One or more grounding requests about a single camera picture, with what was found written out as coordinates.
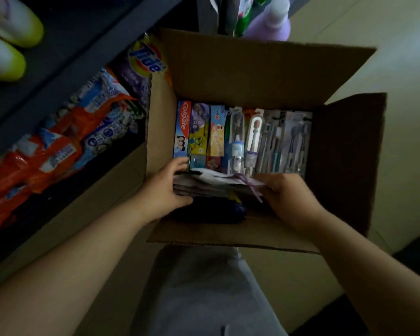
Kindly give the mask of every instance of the person's right hand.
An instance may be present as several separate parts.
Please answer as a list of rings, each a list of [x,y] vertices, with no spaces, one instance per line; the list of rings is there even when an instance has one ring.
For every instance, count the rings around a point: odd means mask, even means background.
[[[305,234],[326,212],[298,174],[265,173],[256,179],[266,184],[260,192],[278,217],[298,232]]]

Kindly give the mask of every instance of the hand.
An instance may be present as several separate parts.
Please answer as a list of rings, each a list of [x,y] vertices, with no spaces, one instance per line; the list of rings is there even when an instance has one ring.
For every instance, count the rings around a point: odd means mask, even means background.
[[[260,192],[271,208],[296,231],[304,232],[327,212],[298,174],[266,173],[256,179],[266,184]]]
[[[145,214],[147,223],[166,216],[174,209],[193,203],[193,198],[173,193],[173,175],[179,171],[186,171],[187,166],[187,157],[173,159],[148,179],[132,198]]]

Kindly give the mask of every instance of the tide logo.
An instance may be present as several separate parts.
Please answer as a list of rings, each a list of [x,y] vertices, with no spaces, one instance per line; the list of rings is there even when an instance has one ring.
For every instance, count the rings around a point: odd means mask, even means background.
[[[160,50],[153,44],[136,42],[133,50],[129,52],[129,59],[134,69],[147,77],[151,73],[164,72],[167,69]]]

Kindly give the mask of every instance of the plastic bottle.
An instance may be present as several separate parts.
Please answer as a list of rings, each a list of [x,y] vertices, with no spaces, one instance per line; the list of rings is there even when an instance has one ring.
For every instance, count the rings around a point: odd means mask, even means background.
[[[0,37],[13,45],[29,48],[40,42],[43,25],[19,0],[0,0]]]
[[[291,32],[289,0],[272,0],[263,13],[247,27],[243,38],[261,41],[286,41]]]
[[[25,73],[23,55],[9,43],[0,39],[0,81],[16,81]]]

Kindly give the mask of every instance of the toothbrush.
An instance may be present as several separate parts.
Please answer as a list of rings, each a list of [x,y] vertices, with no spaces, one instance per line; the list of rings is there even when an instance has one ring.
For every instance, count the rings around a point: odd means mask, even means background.
[[[305,165],[305,157],[306,157],[306,150],[305,150],[305,138],[308,135],[309,125],[304,124],[302,126],[302,144],[299,151],[299,161],[297,163],[297,173],[300,176],[305,174],[304,165]]]
[[[291,129],[291,143],[289,144],[288,157],[286,158],[285,173],[293,173],[292,162],[294,159],[294,140],[296,138],[297,126]]]
[[[233,133],[235,133],[235,141],[232,144],[232,170],[234,173],[243,172],[243,157],[244,157],[244,116],[242,111],[235,111],[232,113],[231,125]]]
[[[257,163],[258,148],[260,147],[260,131],[262,129],[264,119],[260,115],[254,115],[249,123],[246,141],[250,143],[246,152],[244,167],[245,175],[251,177]]]
[[[282,138],[282,128],[281,127],[277,127],[275,129],[275,141],[274,141],[274,161],[272,163],[272,172],[278,172],[279,170],[279,165],[280,165],[280,141]]]
[[[260,120],[255,120],[253,123],[253,136],[252,136],[252,144],[250,144],[250,152],[255,152],[255,139],[257,138],[258,128],[260,127]]]
[[[262,141],[260,143],[260,158],[258,158],[258,162],[257,162],[257,172],[258,173],[262,173],[263,172],[263,163],[265,161],[265,156],[266,156],[266,142],[268,140],[268,136],[270,133],[270,129],[271,129],[271,124],[266,124],[265,130],[263,132],[263,137],[262,137]]]

